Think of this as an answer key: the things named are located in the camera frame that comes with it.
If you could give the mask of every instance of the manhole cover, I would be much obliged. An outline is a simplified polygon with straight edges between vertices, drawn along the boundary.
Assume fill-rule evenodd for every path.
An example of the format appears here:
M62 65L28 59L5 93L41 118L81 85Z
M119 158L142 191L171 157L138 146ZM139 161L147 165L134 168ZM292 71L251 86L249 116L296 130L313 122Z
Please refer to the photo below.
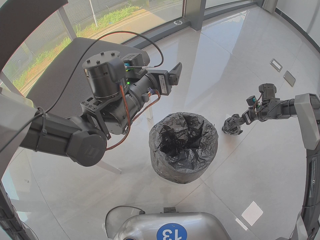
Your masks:
M123 28L122 28L122 30L130 30L130 29L132 29L132 26L129 26L129 25L127 25L127 26L124 26Z
M182 24L182 21L176 20L176 21L174 21L173 23L176 24L176 25L181 25L181 24Z

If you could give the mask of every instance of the tile floor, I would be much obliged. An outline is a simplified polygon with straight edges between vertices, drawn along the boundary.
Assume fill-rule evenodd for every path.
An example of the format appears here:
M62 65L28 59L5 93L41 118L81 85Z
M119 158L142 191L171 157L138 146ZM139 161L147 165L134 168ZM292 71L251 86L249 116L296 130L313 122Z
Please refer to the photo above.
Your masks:
M319 53L285 20L257 6L207 20L202 31L185 29L158 45L165 57L161 69L182 62L183 72L170 96L153 106L153 119L141 116L125 143L103 157L122 173L19 150L2 180L21 219L39 239L101 240L106 239L105 214L114 206L138 206L146 213L176 206L180 212L215 215L232 239L288 238L301 209L306 173L298 120L254 122L244 125L240 136L225 135L221 127L228 115L247 109L246 98L258 97L262 83L274 83L282 100L319 94ZM146 51L151 65L159 62L154 47ZM280 73L269 64L273 58L283 66ZM296 78L293 87L283 79L286 70ZM160 178L148 147L151 127L177 111L203 115L219 134L214 161L186 185ZM120 138L114 136L109 145ZM252 202L263 213L251 226L242 214ZM109 235L134 214L129 208L112 212Z

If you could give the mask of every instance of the white pole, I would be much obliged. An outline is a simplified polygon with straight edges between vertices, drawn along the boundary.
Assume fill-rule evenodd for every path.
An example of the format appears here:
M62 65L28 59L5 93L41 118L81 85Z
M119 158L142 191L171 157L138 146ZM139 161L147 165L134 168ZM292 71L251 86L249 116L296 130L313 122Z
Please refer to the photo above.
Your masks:
M94 18L94 22L96 23L96 27L98 26L98 23L97 23L97 18L96 18L96 15L94 14L94 7L92 6L92 2L91 0L90 1L90 5L91 5L91 9L92 9L92 13L93 13L93 18Z

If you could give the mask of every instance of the blue circular sticker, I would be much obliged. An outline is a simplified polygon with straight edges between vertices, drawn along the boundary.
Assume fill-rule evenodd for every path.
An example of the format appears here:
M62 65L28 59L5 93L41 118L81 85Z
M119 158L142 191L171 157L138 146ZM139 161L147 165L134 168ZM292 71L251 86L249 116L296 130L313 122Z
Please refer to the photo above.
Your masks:
M157 240L187 240L187 231L177 223L168 223L159 228Z

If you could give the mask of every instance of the trash can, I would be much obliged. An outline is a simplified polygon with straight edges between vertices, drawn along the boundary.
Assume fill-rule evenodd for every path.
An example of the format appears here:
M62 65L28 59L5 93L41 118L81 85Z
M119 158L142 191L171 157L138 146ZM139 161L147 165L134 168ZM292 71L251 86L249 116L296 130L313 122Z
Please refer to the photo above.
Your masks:
M202 115L178 112L152 127L151 164L162 178L179 184L198 179L213 161L218 133Z

